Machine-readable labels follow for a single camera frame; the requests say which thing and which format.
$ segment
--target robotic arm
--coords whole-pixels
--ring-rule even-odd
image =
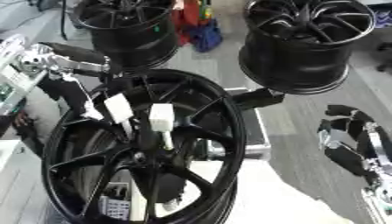
[[[101,120],[102,114],[74,73],[109,77],[120,69],[98,52],[56,43],[28,45],[22,35],[7,38],[0,45],[0,115],[7,116],[34,87],[49,81],[73,111]]]

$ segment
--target wheel spoke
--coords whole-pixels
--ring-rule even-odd
[[[269,10],[269,9],[264,9],[264,8],[257,8],[257,7],[252,7],[249,9],[250,11],[254,12],[261,12],[261,13],[270,13],[270,14],[281,14],[281,11],[278,10]]]
[[[183,89],[188,80],[183,80],[159,96],[160,102],[171,102]]]
[[[103,165],[105,163],[106,153],[106,151],[100,151],[85,156],[72,158],[69,161],[52,165],[50,170],[53,172],[69,172],[71,170],[76,170],[86,166]]]
[[[136,14],[137,14],[137,18],[139,19],[140,23],[143,23],[144,21],[146,21],[143,7],[137,6],[136,7]]]
[[[148,5],[141,5],[140,8],[143,8],[144,10],[146,10],[146,9],[161,10],[161,11],[166,11],[167,10],[164,7],[148,6]]]
[[[284,14],[280,13],[280,14],[275,15],[275,16],[273,16],[273,17],[264,19],[262,22],[258,22],[258,23],[256,24],[256,26],[259,27],[259,28],[261,28],[262,26],[271,24],[272,22],[278,20],[279,18],[282,18],[283,16],[284,16]]]
[[[322,18],[329,18],[329,19],[337,22],[339,25],[344,26],[347,29],[350,29],[354,32],[362,33],[362,31],[360,29],[358,29],[355,26],[353,26],[352,24],[348,23],[346,20],[342,19],[341,17],[323,16]]]
[[[117,11],[110,14],[110,28],[116,27]]]
[[[204,195],[208,195],[213,191],[213,185],[208,180],[202,178],[200,175],[189,170],[186,167],[166,165],[164,167],[164,170],[182,179],[191,181],[199,188],[201,193]]]
[[[222,99],[223,98],[220,97],[214,101],[211,101],[207,105],[204,105],[203,107],[199,108],[195,113],[193,113],[193,115],[190,116],[191,122],[193,123],[199,122],[204,115],[208,114],[214,109],[214,106],[221,103]]]
[[[151,86],[150,86],[149,82],[147,81],[147,77],[145,75],[142,77],[142,81],[143,81],[144,89],[147,91],[147,93],[150,97],[150,100],[152,102],[154,102],[156,99],[156,96],[155,96],[154,92],[152,91]]]
[[[155,210],[155,205],[157,204],[157,199],[158,199],[158,190],[159,190],[159,185],[158,185],[158,169],[156,167],[153,167],[151,169],[152,174],[150,178],[150,183],[149,183],[149,190],[148,190],[148,197],[147,197],[147,204],[145,207],[145,212],[144,212],[144,219],[143,219],[143,224],[147,224],[150,222],[151,219],[156,219],[156,210]]]
[[[110,182],[111,178],[115,175],[116,173],[113,171],[113,165],[108,163],[105,164],[100,171],[100,174],[98,176],[98,179],[96,181],[96,184],[94,186],[94,189],[88,198],[82,212],[81,216],[86,217],[86,216],[93,216],[97,215],[99,213],[99,199],[105,190],[106,186]]]
[[[318,28],[314,23],[310,22],[308,23],[308,27],[314,31],[314,33],[317,35],[318,40],[322,41],[322,42],[328,42],[328,43],[332,43],[333,40],[326,35],[326,33],[324,31],[322,31],[320,28]]]
[[[50,167],[52,172],[70,172],[82,167],[92,165],[105,165],[108,158],[113,157],[118,151],[127,150],[129,147],[115,147],[95,153],[87,154],[81,157],[72,158],[66,162],[54,164]]]
[[[367,13],[361,12],[341,12],[333,14],[336,17],[362,17],[362,18],[371,18]]]
[[[224,147],[230,147],[233,145],[234,140],[231,136],[216,133],[209,129],[203,129],[198,125],[178,126],[174,129],[174,134],[181,133],[187,137],[204,138],[213,140],[222,144]]]

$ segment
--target black metal bar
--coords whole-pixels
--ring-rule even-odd
[[[284,100],[284,94],[271,91],[265,87],[244,94],[234,95],[233,100],[241,110],[247,110],[264,108],[281,103]]]

